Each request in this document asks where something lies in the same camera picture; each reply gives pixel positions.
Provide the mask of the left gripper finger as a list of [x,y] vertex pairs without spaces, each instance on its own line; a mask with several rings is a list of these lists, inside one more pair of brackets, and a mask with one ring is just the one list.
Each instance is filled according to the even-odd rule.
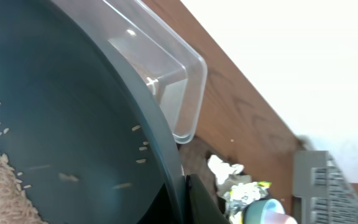
[[196,174],[186,176],[185,208],[185,223],[229,224]]

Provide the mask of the large blue plate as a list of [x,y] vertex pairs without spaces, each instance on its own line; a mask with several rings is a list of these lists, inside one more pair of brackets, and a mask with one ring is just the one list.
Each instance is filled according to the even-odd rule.
[[0,1],[0,151],[46,222],[185,222],[177,145],[151,92],[50,1]]

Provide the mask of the pile of white rice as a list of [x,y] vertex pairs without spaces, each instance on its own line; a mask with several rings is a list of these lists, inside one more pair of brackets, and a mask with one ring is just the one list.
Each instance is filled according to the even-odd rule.
[[0,97],[0,223],[136,223],[153,169],[120,91],[45,85]]

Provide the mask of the grey dishwasher rack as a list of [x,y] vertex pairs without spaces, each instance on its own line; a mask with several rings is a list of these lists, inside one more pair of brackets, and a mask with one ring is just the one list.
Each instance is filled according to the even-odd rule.
[[301,224],[358,224],[358,193],[328,151],[293,158],[293,216]]

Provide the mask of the crumpled aluminium foil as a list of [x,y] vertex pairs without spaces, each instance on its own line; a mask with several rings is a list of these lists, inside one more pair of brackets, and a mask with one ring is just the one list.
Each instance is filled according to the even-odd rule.
[[257,182],[231,184],[222,187],[217,195],[225,200],[224,216],[231,224],[241,224],[244,221],[244,212],[253,202],[265,198],[269,188],[257,185]]

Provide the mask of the crumpled white tissue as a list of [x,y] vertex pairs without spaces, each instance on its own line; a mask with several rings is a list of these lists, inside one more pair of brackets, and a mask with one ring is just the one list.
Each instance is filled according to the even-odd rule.
[[215,175],[216,185],[218,187],[225,183],[230,175],[240,174],[244,170],[244,166],[242,164],[230,165],[216,155],[210,156],[207,161],[207,166]]

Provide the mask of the brown serving tray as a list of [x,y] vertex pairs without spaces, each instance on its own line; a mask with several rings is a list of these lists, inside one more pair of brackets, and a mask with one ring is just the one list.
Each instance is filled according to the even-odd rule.
[[221,213],[224,213],[224,200],[216,194],[216,176],[208,167],[208,160],[214,155],[214,149],[202,139],[193,138],[192,141],[186,144],[179,144],[178,152],[185,175],[197,174],[214,201],[214,204]]

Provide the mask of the clear plastic bin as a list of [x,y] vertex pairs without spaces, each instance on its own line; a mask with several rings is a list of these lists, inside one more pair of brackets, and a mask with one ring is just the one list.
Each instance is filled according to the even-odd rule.
[[122,55],[159,104],[175,141],[190,142],[207,78],[202,56],[141,0],[53,0],[112,61]]

